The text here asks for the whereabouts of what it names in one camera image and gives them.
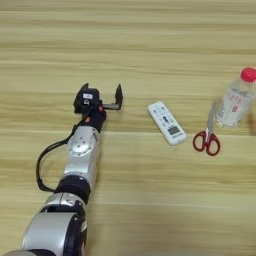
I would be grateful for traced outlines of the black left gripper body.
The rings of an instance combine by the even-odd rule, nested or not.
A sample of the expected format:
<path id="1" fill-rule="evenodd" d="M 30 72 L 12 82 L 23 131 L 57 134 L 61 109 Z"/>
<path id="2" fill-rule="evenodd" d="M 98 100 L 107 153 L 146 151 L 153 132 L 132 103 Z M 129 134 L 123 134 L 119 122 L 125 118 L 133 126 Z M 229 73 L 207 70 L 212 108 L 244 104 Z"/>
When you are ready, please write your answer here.
<path id="1" fill-rule="evenodd" d="M 97 106 L 89 106 L 82 112 L 82 126 L 90 126 L 98 132 L 102 130 L 103 123 L 106 120 L 107 110 L 120 110 L 121 104 L 103 104 L 100 102 Z"/>

